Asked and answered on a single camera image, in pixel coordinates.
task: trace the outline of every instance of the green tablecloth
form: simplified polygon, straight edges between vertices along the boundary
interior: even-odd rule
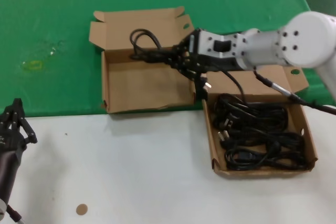
[[[21,97],[30,116],[104,113],[93,11],[180,5],[219,33],[275,29],[308,10],[305,0],[0,0],[0,109]]]

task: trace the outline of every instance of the white surface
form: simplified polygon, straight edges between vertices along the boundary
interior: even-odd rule
[[[29,119],[39,142],[9,203],[27,224],[335,223],[336,116],[306,112],[316,167],[263,179],[212,171],[202,111]]]

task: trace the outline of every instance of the black power cord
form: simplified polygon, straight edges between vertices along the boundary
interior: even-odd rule
[[[231,170],[254,170],[269,166],[286,170],[305,170],[307,163],[300,152],[286,151],[272,156],[272,149],[267,153],[255,152],[247,148],[236,147],[225,152],[226,166]]]
[[[295,103],[295,104],[300,104],[303,106],[308,106],[316,110],[320,110],[329,114],[336,115],[336,109],[325,106],[325,105],[318,105],[315,102],[307,102],[304,99],[298,97],[296,94],[290,92],[287,89],[284,89],[280,85],[277,85],[276,83],[272,82],[271,80],[263,77],[262,75],[258,74],[256,71],[256,68],[254,69],[254,75],[256,76],[257,80],[261,81],[264,85],[280,92],[284,96],[288,97],[288,100]]]
[[[279,103],[247,103],[231,94],[220,94],[214,106],[214,126],[223,131],[252,127],[262,131],[284,131],[287,110]]]
[[[226,150],[228,169],[253,170],[262,166],[307,169],[304,138],[286,132],[288,112],[283,104],[244,103],[234,95],[221,94],[215,102],[213,116],[214,128],[224,132],[219,137]],[[246,148],[262,145],[264,153]]]

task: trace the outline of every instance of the open cardboard box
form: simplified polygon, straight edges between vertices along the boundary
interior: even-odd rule
[[[258,70],[258,73],[289,91],[297,92],[306,88],[308,83],[302,70],[300,70],[299,74],[292,74],[292,70],[293,68],[289,67],[283,68],[281,66],[267,66]],[[231,72],[231,74],[241,84],[248,102],[287,101],[287,98],[281,95],[279,92],[265,86],[260,81],[258,81],[251,71]],[[235,171],[227,169],[224,159],[225,150],[220,146],[218,130],[212,126],[211,110],[219,94],[231,93],[239,97],[240,93],[235,84],[221,72],[209,72],[207,77],[208,83],[210,83],[212,87],[208,90],[208,100],[203,100],[202,103],[208,132],[212,168],[215,173],[244,176],[294,175],[311,171],[314,168],[315,162],[317,161],[317,155],[307,118],[301,105],[291,104],[287,106],[289,117],[288,130],[298,134],[303,134],[305,139],[305,156],[308,161],[308,170],[279,170],[270,167],[262,167],[259,170],[248,171]],[[260,149],[254,150],[261,152],[265,151],[265,149],[262,147],[260,147]]]
[[[194,103],[194,85],[175,69],[162,63],[133,61],[130,34],[138,28],[151,31],[162,47],[178,44],[194,30],[184,7],[94,12],[98,22],[91,22],[90,42],[104,49],[102,63],[102,98],[108,113],[162,109]],[[156,48],[143,36],[143,48]]]

